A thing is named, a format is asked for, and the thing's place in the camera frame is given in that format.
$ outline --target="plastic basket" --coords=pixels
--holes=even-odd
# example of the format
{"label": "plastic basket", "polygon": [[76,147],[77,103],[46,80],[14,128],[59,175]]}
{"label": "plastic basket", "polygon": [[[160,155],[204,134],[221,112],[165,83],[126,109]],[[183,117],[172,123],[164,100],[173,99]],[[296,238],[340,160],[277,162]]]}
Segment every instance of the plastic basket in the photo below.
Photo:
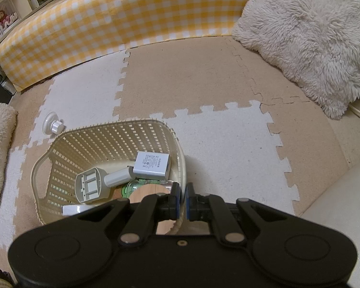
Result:
{"label": "plastic basket", "polygon": [[[166,124],[154,119],[141,119],[84,127],[60,134],[33,166],[31,185],[40,222],[48,224],[62,219],[63,205],[78,204],[74,190],[78,173],[92,167],[100,167],[108,173],[120,170],[133,164],[139,150],[170,154],[172,164],[169,179],[180,184],[184,196],[185,158],[175,132]],[[52,167],[46,195],[41,198],[37,191],[36,175],[47,158]],[[179,230],[183,216],[184,206],[169,234]]]}

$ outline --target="floor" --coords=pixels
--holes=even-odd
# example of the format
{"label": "floor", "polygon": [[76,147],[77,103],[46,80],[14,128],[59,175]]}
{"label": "floor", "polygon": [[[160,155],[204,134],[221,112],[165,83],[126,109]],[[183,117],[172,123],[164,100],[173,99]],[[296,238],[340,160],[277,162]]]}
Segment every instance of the floor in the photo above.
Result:
{"label": "floor", "polygon": [[[55,111],[67,129],[153,117],[179,137],[198,193],[250,197],[302,214],[360,160],[360,119],[329,120],[302,91],[230,37],[203,37],[120,51],[73,67],[16,94],[18,110],[0,207],[0,268],[21,233],[39,225],[30,186],[53,138]],[[51,165],[37,176],[40,198]],[[182,232],[205,231],[184,224]]]}

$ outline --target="white usb charger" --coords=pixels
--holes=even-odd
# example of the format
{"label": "white usb charger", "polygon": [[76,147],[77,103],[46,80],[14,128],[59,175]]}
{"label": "white usb charger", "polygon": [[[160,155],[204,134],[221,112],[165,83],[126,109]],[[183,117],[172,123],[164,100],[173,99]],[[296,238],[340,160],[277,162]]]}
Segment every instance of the white usb charger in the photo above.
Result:
{"label": "white usb charger", "polygon": [[137,152],[133,174],[140,179],[168,180],[170,169],[169,154]]}

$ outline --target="white suction cup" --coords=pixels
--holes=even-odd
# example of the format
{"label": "white suction cup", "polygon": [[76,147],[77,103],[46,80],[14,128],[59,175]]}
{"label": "white suction cup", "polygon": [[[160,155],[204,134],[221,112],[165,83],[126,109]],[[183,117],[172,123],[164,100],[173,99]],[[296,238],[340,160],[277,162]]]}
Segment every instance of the white suction cup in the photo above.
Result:
{"label": "white suction cup", "polygon": [[42,125],[42,131],[45,135],[60,134],[64,130],[64,125],[59,121],[56,112],[51,112],[47,115]]}

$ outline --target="white plastic part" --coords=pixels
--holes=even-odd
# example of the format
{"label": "white plastic part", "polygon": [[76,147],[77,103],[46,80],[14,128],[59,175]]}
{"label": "white plastic part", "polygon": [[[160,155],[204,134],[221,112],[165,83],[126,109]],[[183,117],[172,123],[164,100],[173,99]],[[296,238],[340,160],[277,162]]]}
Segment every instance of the white plastic part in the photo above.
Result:
{"label": "white plastic part", "polygon": [[96,206],[94,205],[64,205],[62,206],[62,215],[71,216],[83,211],[87,211],[92,209]]}
{"label": "white plastic part", "polygon": [[103,183],[107,173],[100,168],[92,168],[76,176],[75,194],[78,202],[93,202],[108,198],[110,188]]}
{"label": "white plastic part", "polygon": [[171,168],[169,154],[137,152],[133,173],[136,177],[147,180],[168,180]]}
{"label": "white plastic part", "polygon": [[133,167],[126,167],[119,171],[104,176],[104,184],[109,188],[118,186],[134,180],[136,176],[133,174]]}
{"label": "white plastic part", "polygon": [[60,134],[64,130],[64,125],[59,121],[59,117],[56,112],[50,112],[44,120],[42,125],[42,132],[45,135]]}

